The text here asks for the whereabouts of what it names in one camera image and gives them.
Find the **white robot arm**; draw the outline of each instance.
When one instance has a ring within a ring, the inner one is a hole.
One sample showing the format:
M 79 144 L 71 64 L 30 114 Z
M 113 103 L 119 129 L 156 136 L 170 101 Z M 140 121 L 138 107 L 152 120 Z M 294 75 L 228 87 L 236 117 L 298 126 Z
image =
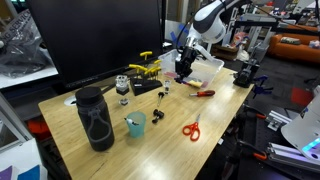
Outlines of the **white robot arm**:
M 215 44 L 223 39 L 226 28 L 219 17 L 220 14 L 236 4 L 245 4 L 246 2 L 246 0 L 215 0 L 196 13 L 181 59 L 175 63 L 178 74 L 177 82 L 192 73 L 191 64 L 196 59 L 198 52 L 206 59 L 212 59 L 210 53 L 199 45 L 199 41 Z

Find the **blue cup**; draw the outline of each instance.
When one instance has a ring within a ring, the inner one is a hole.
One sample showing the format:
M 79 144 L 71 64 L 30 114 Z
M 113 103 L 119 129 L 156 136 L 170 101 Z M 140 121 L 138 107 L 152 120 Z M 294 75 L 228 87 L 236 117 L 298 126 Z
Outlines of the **blue cup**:
M 128 114 L 127 125 L 129 127 L 130 136 L 138 138 L 144 134 L 144 126 L 146 124 L 146 115 L 142 112 L 136 111 Z

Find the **black monitor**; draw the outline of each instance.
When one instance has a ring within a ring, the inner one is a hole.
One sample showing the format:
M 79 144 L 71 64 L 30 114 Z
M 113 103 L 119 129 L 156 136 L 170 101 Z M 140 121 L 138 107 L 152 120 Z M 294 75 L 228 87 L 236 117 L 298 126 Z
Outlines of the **black monitor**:
M 106 78 L 162 53 L 158 0 L 27 0 L 65 86 Z

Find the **wooden table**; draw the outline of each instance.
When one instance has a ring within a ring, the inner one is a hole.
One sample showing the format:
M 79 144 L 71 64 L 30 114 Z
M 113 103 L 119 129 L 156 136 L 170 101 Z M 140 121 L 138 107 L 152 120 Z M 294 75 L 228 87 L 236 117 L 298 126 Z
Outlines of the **wooden table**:
M 232 73 L 221 69 L 210 85 L 216 91 L 213 97 L 189 97 L 198 89 L 172 82 L 160 107 L 158 92 L 164 88 L 139 96 L 130 92 L 127 106 L 119 105 L 122 96 L 115 89 L 105 93 L 115 135 L 113 146 L 105 152 L 92 150 L 76 106 L 64 105 L 75 92 L 39 106 L 73 179 L 194 179 L 252 88 L 233 85 Z M 165 113 L 156 125 L 151 122 L 154 109 Z M 145 134 L 137 139 L 129 136 L 123 119 L 133 111 L 147 116 Z M 193 123 L 198 114 L 201 136 L 192 142 L 182 134 L 182 127 Z

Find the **scissors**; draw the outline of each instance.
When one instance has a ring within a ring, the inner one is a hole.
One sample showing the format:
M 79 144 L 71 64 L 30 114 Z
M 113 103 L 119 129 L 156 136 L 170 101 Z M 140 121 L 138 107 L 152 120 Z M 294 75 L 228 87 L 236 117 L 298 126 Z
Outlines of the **scissors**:
M 197 141 L 200 137 L 200 129 L 198 127 L 200 119 L 200 114 L 197 116 L 196 122 L 193 124 L 184 126 L 182 129 L 182 133 L 186 136 L 190 135 L 190 140 L 191 141 Z

